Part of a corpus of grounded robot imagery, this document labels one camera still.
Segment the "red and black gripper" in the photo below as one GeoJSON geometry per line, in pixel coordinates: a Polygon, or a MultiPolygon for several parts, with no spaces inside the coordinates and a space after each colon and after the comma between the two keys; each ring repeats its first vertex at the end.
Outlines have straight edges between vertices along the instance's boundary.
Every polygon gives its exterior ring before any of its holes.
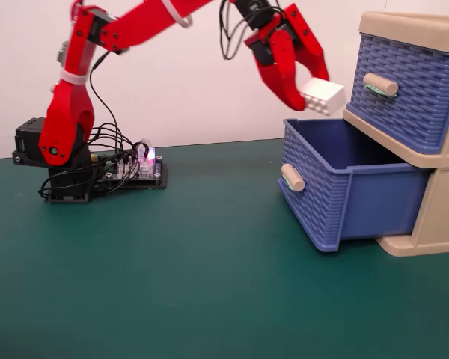
{"type": "Polygon", "coordinates": [[[324,52],[303,15],[292,3],[286,8],[248,6],[247,23],[255,33],[246,41],[254,53],[263,83],[294,111],[305,109],[305,99],[296,87],[296,60],[314,78],[329,80],[324,52]]]}

